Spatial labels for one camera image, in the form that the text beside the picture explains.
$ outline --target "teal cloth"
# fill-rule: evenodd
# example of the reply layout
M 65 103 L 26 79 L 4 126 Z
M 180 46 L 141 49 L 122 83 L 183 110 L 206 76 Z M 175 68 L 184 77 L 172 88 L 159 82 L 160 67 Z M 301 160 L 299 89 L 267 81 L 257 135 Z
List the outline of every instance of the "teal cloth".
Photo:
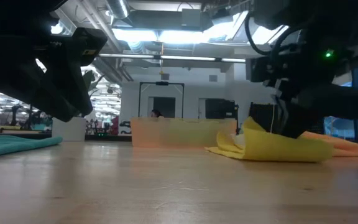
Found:
M 19 138 L 16 136 L 0 135 L 0 155 L 53 146 L 61 143 L 62 141 L 62 137 L 33 140 Z

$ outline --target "towel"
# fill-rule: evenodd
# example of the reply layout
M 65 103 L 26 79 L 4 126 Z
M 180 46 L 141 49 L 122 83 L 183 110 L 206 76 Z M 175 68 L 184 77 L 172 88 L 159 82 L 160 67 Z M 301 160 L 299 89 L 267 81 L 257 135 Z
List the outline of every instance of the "towel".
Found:
M 331 144 L 302 136 L 292 139 L 268 133 L 251 117 L 242 128 L 245 146 L 236 145 L 232 138 L 218 133 L 218 146 L 206 149 L 223 156 L 253 161 L 322 162 L 333 154 L 334 147 Z
M 358 157 L 358 143 L 308 131 L 305 131 L 301 136 L 306 139 L 320 139 L 331 144 L 334 147 L 334 157 Z
M 62 137 L 33 140 L 15 136 L 0 135 L 0 155 L 53 146 L 61 143 L 62 140 Z

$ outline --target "table surface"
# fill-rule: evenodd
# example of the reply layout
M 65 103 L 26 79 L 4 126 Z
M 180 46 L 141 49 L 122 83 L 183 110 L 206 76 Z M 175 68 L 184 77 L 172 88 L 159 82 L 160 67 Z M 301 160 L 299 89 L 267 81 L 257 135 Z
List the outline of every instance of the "table surface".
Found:
M 358 158 L 246 162 L 64 142 L 0 157 L 0 223 L 358 224 Z

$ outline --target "window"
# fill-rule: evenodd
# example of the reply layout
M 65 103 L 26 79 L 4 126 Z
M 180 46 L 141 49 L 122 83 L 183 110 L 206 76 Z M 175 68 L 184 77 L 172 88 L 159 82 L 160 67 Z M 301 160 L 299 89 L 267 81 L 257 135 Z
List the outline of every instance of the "window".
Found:
M 342 86 L 350 87 L 352 82 L 347 82 Z M 326 117 L 324 119 L 324 133 L 337 138 L 354 139 L 354 121 L 333 116 Z

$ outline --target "translucent plastic bin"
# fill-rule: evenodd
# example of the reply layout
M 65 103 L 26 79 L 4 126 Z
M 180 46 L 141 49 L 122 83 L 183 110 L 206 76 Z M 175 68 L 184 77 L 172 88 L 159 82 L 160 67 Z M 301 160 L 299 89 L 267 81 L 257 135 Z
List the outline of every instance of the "translucent plastic bin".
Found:
M 132 118 L 134 147 L 212 147 L 218 131 L 236 132 L 233 119 Z

